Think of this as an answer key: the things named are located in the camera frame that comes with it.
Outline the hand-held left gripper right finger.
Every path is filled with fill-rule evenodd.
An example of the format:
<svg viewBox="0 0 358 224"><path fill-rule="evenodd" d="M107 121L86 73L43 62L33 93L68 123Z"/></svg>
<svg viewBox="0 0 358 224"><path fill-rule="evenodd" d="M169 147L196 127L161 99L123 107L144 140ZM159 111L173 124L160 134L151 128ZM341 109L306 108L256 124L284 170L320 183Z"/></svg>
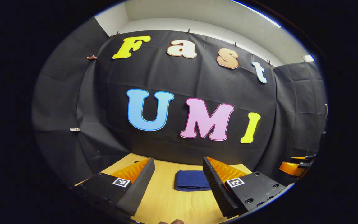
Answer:
<svg viewBox="0 0 358 224"><path fill-rule="evenodd" d="M203 173L226 218L250 212L287 188L261 172L247 174L210 157L203 158Z"/></svg>

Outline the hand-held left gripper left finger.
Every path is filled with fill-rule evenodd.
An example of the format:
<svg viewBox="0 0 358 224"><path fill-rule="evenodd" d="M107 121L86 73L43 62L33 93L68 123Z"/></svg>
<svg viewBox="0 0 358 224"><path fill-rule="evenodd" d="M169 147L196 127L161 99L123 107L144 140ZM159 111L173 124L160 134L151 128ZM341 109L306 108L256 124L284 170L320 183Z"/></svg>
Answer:
<svg viewBox="0 0 358 224"><path fill-rule="evenodd" d="M111 216L132 217L154 171L154 158L146 158L112 174L100 172L75 185L73 190L91 206Z"/></svg>

